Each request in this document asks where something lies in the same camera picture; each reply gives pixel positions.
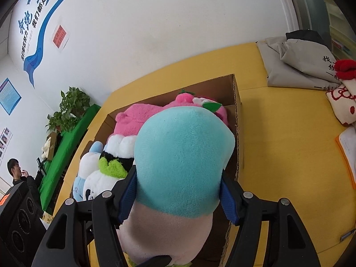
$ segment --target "blue poster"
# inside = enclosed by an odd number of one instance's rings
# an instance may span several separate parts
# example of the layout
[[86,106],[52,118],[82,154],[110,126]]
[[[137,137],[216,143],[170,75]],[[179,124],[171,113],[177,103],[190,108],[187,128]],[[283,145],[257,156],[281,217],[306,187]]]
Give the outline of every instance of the blue poster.
[[13,87],[8,78],[0,86],[0,104],[5,109],[5,111],[10,115],[18,102],[20,101],[21,96]]

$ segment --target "silver screw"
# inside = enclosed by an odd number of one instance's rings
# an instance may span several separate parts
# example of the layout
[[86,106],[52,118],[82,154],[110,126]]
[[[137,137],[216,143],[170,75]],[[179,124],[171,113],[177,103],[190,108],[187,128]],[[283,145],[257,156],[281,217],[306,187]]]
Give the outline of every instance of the silver screw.
[[110,198],[112,195],[112,192],[110,191],[105,191],[102,193],[103,198]]
[[253,197],[253,193],[251,192],[244,192],[243,193],[243,196],[246,198],[246,199],[251,199]]
[[284,206],[288,206],[290,204],[290,201],[288,199],[286,199],[286,198],[283,198],[283,199],[281,199],[281,203]]
[[74,199],[72,199],[72,198],[69,198],[69,199],[66,199],[65,200],[65,204],[67,205],[67,206],[70,206],[70,205],[72,205],[74,203]]

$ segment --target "black speaker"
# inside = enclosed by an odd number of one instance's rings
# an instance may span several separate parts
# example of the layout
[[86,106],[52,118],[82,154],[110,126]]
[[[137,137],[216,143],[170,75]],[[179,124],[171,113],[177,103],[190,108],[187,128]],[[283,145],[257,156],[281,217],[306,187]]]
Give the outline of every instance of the black speaker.
[[0,267],[31,267],[46,232],[25,182],[10,188],[0,201]]

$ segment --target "red fuzzy sock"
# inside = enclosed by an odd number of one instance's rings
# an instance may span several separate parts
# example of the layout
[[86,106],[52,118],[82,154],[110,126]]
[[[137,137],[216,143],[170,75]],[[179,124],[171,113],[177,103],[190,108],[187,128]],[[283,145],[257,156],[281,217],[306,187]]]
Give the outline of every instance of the red fuzzy sock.
[[351,59],[339,60],[335,63],[335,70],[346,72],[349,70],[356,70],[356,61]]
[[346,71],[346,72],[337,72],[336,76],[339,79],[343,79],[343,80],[351,80],[356,78],[356,70],[350,70],[350,71]]

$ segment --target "green tablecloth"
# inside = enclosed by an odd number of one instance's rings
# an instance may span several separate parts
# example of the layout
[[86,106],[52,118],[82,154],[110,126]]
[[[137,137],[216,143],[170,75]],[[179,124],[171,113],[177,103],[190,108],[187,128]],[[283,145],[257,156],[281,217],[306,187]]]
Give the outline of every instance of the green tablecloth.
[[47,210],[59,179],[68,165],[76,146],[87,131],[100,106],[94,104],[87,109],[83,118],[71,132],[62,132],[62,140],[51,162],[45,163],[46,177],[39,188],[43,210]]

